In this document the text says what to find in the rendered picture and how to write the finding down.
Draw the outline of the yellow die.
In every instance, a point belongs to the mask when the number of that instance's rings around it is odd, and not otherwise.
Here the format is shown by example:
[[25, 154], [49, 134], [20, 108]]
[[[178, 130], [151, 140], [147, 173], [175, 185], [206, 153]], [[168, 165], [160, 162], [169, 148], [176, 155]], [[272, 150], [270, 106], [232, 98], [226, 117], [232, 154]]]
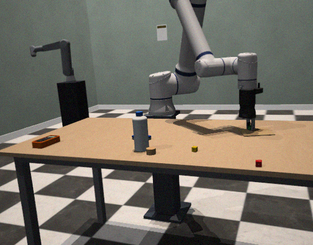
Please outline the yellow die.
[[197, 152], [197, 151], [198, 151], [197, 146], [193, 146], [193, 147], [191, 147], [191, 151], [192, 151], [192, 152]]

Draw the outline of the tan mat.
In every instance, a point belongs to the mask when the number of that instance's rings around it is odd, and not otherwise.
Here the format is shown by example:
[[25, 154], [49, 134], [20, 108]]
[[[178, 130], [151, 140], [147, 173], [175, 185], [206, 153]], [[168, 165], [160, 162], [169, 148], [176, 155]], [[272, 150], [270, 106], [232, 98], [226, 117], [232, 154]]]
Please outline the tan mat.
[[270, 131], [267, 127], [258, 127], [255, 130], [248, 130], [246, 128], [238, 129], [244, 137], [249, 136], [273, 136], [275, 135], [272, 131]]

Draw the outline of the red die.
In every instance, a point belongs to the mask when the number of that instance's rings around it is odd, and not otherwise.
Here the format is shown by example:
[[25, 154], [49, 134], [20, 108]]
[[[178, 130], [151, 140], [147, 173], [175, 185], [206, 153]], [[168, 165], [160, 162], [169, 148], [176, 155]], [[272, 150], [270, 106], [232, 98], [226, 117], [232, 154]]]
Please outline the red die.
[[262, 160], [255, 160], [256, 167], [262, 167]]

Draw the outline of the short brown cylinder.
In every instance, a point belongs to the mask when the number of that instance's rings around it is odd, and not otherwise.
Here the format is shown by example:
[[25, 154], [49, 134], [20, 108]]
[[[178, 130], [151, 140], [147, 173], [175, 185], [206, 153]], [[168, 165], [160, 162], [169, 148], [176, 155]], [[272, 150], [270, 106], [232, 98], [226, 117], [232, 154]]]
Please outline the short brown cylinder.
[[146, 154], [147, 155], [155, 155], [156, 154], [156, 148], [155, 147], [147, 147], [146, 148]]

